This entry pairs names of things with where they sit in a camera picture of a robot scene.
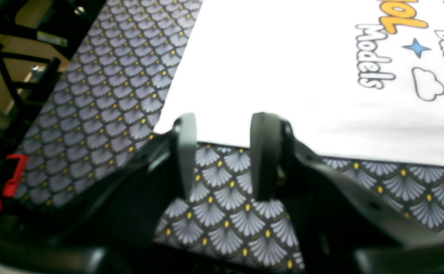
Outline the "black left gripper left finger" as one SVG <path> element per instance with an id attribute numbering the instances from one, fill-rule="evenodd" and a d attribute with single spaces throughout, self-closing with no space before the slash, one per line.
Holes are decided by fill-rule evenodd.
<path id="1" fill-rule="evenodd" d="M 172 156 L 179 196 L 186 199 L 192 189 L 196 152 L 196 118 L 194 113 L 178 117 L 172 127 Z"/>

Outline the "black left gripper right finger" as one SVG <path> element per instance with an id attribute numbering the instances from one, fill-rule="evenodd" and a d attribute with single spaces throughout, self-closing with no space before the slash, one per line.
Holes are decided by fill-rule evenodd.
<path id="1" fill-rule="evenodd" d="M 266 112 L 253 114 L 249 155 L 257 201 L 270 201 L 285 185 L 293 151 L 293 128 L 288 120 Z"/>

